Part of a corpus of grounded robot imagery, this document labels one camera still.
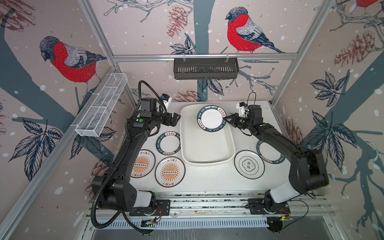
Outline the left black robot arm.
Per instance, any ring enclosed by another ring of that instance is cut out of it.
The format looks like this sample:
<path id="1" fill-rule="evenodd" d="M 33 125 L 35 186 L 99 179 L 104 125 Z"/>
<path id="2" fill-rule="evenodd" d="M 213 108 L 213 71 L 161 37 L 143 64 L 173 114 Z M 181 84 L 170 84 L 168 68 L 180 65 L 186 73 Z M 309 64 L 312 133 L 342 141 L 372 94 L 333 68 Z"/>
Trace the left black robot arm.
<path id="1" fill-rule="evenodd" d="M 181 116 L 177 113 L 150 114 L 149 118 L 138 113 L 129 118 L 126 138 L 111 167 L 102 177 L 95 177 L 92 188 L 95 194 L 91 214 L 97 209 L 129 213 L 139 209 L 149 214 L 156 211 L 156 197 L 151 191 L 139 191 L 131 183 L 131 174 L 144 143 L 154 128 L 160 125 L 175 127 Z"/>

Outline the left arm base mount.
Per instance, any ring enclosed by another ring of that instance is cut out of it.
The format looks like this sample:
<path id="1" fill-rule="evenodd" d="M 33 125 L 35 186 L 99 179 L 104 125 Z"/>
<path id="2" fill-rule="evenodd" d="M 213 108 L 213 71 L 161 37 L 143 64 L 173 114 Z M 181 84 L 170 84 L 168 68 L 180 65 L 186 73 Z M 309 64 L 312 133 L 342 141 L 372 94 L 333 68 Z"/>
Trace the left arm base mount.
<path id="1" fill-rule="evenodd" d="M 171 208 L 170 200 L 156 200 L 151 206 L 146 208 L 135 208 L 129 212 L 131 217 L 162 217 L 169 216 Z"/>

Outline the white plate black emblem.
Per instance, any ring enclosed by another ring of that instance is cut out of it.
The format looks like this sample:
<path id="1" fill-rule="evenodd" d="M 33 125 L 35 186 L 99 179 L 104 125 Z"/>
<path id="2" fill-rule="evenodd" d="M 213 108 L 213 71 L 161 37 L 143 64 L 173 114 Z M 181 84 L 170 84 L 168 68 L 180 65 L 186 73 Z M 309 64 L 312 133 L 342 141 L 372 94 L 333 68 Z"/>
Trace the white plate black emblem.
<path id="1" fill-rule="evenodd" d="M 265 172 L 263 160 L 253 151 L 243 150 L 238 152 L 234 164 L 238 173 L 250 180 L 261 178 Z"/>

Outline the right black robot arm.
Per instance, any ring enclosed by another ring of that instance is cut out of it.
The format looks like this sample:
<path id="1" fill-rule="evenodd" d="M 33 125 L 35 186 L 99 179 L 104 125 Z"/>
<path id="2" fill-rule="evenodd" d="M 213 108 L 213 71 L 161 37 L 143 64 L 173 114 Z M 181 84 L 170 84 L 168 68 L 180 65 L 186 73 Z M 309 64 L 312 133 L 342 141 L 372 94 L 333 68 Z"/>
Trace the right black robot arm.
<path id="1" fill-rule="evenodd" d="M 234 128 L 249 130 L 252 136 L 273 147 L 290 162 L 288 180 L 264 194 L 266 212 L 273 213 L 287 201 L 329 184 L 322 151 L 298 145 L 274 126 L 264 123 L 262 118 L 245 118 L 235 113 L 225 120 Z"/>

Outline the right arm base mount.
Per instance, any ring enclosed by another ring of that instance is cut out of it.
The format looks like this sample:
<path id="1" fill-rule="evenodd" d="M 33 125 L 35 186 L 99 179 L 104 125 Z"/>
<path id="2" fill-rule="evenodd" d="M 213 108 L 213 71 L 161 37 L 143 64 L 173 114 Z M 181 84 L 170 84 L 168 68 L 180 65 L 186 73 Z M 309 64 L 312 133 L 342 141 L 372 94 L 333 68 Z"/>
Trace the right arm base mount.
<path id="1" fill-rule="evenodd" d="M 291 211 L 287 202 L 275 203 L 269 198 L 248 199 L 245 208 L 251 215 L 290 215 Z"/>

